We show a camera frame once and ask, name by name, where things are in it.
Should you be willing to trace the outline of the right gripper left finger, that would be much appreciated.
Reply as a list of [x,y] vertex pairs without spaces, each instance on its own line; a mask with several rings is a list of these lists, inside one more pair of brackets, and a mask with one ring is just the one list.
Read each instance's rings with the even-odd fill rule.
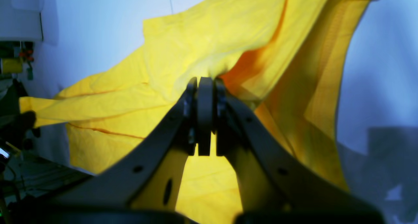
[[173,209],[186,159],[196,142],[197,78],[155,129],[111,168],[52,200],[81,209]]

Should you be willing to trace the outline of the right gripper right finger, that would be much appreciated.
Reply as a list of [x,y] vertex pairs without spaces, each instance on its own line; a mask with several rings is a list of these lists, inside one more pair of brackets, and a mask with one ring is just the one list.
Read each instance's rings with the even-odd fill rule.
[[287,152],[255,114],[214,81],[217,155],[232,165],[241,218],[381,218],[372,205],[322,179]]

